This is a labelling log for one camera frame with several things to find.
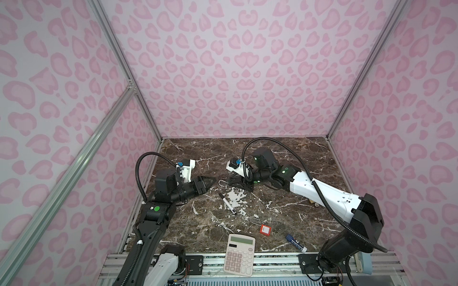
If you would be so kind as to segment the red padlock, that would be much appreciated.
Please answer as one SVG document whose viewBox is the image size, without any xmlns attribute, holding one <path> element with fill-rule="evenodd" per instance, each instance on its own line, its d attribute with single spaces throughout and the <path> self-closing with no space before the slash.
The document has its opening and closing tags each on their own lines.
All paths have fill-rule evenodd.
<svg viewBox="0 0 458 286">
<path fill-rule="evenodd" d="M 259 218 L 250 218 L 250 222 L 260 228 L 260 234 L 265 236 L 270 236 L 272 233 L 272 227 L 263 223 L 263 221 Z"/>
</svg>

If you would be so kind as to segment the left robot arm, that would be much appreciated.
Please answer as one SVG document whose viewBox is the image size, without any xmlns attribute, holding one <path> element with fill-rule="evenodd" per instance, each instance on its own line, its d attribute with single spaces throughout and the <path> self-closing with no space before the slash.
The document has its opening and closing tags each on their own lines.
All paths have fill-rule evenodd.
<svg viewBox="0 0 458 286">
<path fill-rule="evenodd" d="M 155 179 L 153 198 L 143 207 L 140 220 L 133 227 L 136 243 L 114 282 L 116 286 L 164 286 L 174 274 L 186 271 L 183 246 L 167 245 L 154 266 L 153 256 L 177 211 L 179 203 L 207 193 L 217 182 L 214 177 L 197 176 L 190 182 L 179 182 L 173 169 L 161 170 Z"/>
</svg>

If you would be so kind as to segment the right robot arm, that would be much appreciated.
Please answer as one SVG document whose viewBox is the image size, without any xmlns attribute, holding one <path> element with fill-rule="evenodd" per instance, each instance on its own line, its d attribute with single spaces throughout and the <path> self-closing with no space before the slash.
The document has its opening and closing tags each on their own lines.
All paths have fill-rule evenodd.
<svg viewBox="0 0 458 286">
<path fill-rule="evenodd" d="M 291 164 L 280 164 L 271 150 L 259 148 L 253 153 L 255 165 L 232 158 L 226 169 L 232 173 L 231 186 L 252 191 L 256 184 L 270 183 L 275 190 L 285 190 L 323 206 L 343 230 L 327 240 L 312 265 L 331 272 L 358 252 L 372 253 L 387 249 L 378 243 L 384 219 L 377 199 L 339 190 L 313 178 L 309 171 Z"/>
</svg>

